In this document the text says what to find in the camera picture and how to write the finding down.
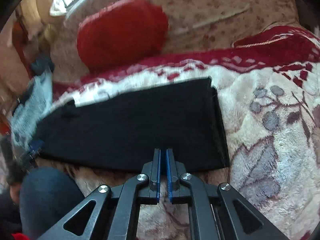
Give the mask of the beige curtain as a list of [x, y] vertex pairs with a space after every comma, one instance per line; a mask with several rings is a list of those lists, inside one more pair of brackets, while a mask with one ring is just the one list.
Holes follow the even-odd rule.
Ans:
[[67, 10], [63, 0], [22, 0], [1, 31], [1, 93], [21, 94], [31, 74], [27, 65], [50, 45]]

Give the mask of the grey fluffy towel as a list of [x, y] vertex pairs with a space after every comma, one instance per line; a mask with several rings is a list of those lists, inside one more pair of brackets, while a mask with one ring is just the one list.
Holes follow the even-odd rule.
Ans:
[[11, 143], [18, 153], [29, 150], [37, 123], [49, 113], [53, 102], [52, 72], [46, 70], [34, 77], [28, 88], [31, 93], [19, 103], [10, 121]]

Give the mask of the red and white plush blanket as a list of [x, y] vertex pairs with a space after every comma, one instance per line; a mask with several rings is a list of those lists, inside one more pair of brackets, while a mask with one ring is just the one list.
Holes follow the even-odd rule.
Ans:
[[319, 222], [319, 39], [312, 33], [279, 25], [230, 49], [149, 58], [84, 81], [56, 105], [198, 77], [217, 89], [231, 160], [201, 178], [227, 179], [290, 239], [309, 238]]

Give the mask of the black pants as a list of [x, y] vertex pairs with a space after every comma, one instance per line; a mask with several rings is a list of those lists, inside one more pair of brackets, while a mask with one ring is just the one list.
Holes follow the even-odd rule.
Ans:
[[74, 101], [42, 119], [33, 136], [41, 158], [137, 172], [155, 149], [172, 149], [190, 172], [229, 166], [217, 91], [210, 78], [122, 93], [90, 105]]

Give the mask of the red heart-shaped ruffled pillow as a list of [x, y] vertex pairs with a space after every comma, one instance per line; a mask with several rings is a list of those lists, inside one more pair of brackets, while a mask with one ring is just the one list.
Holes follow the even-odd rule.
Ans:
[[168, 29], [168, 17], [159, 5], [120, 0], [79, 24], [76, 47], [90, 72], [102, 72], [159, 54]]

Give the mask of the floral beige quilt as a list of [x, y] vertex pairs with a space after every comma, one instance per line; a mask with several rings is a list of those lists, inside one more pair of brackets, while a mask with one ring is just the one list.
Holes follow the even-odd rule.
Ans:
[[[119, 0], [80, 0], [67, 13], [51, 48], [53, 79], [73, 82], [88, 73], [76, 49], [79, 24]], [[164, 53], [229, 48], [242, 38], [272, 26], [298, 26], [295, 0], [150, 0], [169, 19]]]

